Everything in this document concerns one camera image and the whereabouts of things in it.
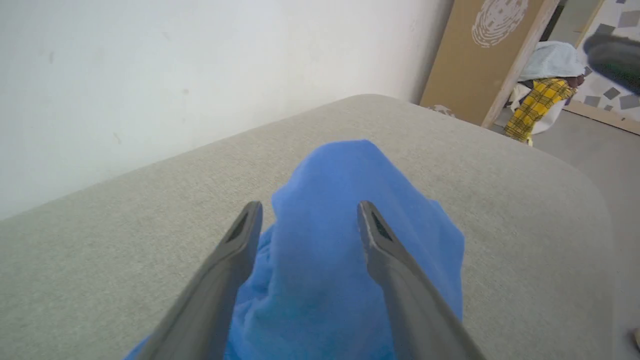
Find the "light blue towel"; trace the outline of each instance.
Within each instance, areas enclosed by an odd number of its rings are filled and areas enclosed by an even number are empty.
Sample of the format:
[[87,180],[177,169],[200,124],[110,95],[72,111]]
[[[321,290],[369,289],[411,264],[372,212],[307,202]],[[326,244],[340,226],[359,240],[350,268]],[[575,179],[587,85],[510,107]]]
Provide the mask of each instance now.
[[573,45],[560,41],[541,41],[522,69],[518,81],[572,78],[584,74],[584,63]]
[[324,145],[272,198],[236,299],[226,359],[394,359],[381,288],[369,277],[356,208],[369,200],[462,317],[464,237],[371,142]]

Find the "yellow plaid shirt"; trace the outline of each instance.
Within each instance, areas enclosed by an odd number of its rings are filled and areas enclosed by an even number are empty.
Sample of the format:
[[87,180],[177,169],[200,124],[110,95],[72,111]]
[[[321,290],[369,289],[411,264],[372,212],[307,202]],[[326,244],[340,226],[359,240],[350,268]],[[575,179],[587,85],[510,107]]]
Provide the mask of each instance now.
[[563,79],[539,79],[533,81],[533,90],[504,128],[504,134],[519,142],[526,142],[531,136],[533,125],[557,104],[575,95],[577,89]]

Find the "patterned wall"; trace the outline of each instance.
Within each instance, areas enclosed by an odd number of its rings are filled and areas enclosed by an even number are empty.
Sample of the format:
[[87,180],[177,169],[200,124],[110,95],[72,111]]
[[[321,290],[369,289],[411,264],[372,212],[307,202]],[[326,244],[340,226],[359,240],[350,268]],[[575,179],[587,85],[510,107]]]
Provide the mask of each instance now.
[[[640,0],[605,0],[583,42],[593,33],[608,33],[640,40]],[[582,44],[579,46],[579,53],[584,63],[587,63]],[[585,75],[584,84],[580,86],[575,100],[640,121],[638,96],[592,72],[589,67],[586,68]]]

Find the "gray sofa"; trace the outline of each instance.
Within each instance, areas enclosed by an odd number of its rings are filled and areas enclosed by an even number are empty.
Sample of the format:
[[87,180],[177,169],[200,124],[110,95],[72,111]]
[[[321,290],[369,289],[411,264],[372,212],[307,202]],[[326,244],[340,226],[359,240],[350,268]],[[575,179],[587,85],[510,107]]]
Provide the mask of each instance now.
[[611,358],[612,231],[598,190],[536,149],[359,95],[0,222],[0,358],[119,359],[243,204],[317,146],[368,138],[466,236],[464,325],[488,359]]

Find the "cardboard panel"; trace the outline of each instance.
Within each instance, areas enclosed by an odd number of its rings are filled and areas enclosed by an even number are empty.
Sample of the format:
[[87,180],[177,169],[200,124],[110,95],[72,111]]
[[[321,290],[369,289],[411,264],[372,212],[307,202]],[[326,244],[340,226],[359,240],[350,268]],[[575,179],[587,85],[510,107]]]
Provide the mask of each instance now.
[[558,0],[457,0],[421,106],[491,126]]

